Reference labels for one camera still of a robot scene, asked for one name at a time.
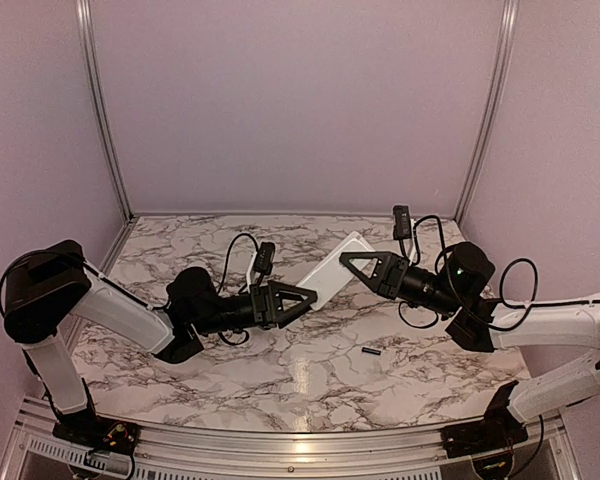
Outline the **white remote control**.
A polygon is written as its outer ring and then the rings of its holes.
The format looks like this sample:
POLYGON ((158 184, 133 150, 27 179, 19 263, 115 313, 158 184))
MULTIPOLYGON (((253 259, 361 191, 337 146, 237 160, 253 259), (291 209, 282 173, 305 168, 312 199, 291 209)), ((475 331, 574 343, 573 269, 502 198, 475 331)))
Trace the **white remote control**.
POLYGON ((311 310, 321 310, 353 279, 354 275, 339 262, 342 253, 352 252, 374 252, 374 248, 359 232, 354 231, 297 284, 297 287, 316 292, 317 300, 311 304, 311 310))

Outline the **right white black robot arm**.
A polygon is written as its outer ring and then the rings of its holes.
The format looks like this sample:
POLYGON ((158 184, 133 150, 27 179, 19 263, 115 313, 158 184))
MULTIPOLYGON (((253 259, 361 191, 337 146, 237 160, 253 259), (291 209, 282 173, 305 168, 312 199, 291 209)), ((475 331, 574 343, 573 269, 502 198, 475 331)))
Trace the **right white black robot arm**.
POLYGON ((515 428, 561 407, 600 395, 600 293, 546 304, 485 298, 495 271, 471 242, 442 251, 437 273, 388 251, 346 252, 339 262, 375 294, 425 308, 448 320, 447 334, 462 349, 492 353, 522 346, 579 346, 582 356, 541 376, 512 381, 494 394, 475 430, 495 448, 515 428))

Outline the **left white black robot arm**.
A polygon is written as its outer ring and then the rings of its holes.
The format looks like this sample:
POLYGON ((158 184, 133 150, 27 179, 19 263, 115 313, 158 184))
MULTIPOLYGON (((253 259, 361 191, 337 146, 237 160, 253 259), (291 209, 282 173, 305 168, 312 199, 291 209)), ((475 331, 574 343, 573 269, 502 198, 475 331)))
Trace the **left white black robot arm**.
POLYGON ((180 364, 203 350, 204 336, 284 328, 318 299, 313 290, 277 281, 223 297, 202 267, 180 272, 166 293, 165 305, 151 306, 91 265, 73 240, 28 252, 4 271, 4 329, 41 379, 59 423, 82 443, 99 444, 107 430, 59 336, 67 317, 94 322, 162 362, 180 364))

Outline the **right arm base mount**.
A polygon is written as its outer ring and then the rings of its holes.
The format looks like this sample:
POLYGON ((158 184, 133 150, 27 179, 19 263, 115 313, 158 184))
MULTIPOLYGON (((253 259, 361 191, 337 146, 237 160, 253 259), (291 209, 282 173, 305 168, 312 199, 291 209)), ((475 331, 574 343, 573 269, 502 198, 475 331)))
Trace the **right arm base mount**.
POLYGON ((482 419, 444 427, 441 430, 443 448, 449 458, 471 456, 528 440, 524 426, 501 420, 482 419))

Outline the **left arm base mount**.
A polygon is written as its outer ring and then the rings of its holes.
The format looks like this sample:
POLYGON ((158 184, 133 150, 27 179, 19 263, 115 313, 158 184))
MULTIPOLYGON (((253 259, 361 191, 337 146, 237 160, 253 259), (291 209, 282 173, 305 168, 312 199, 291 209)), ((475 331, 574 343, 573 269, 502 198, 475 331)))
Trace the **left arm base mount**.
POLYGON ((138 424, 108 417, 98 417, 94 423, 82 426, 56 423, 52 431, 55 438, 88 447, 90 450, 127 456, 134 453, 139 433, 138 424))

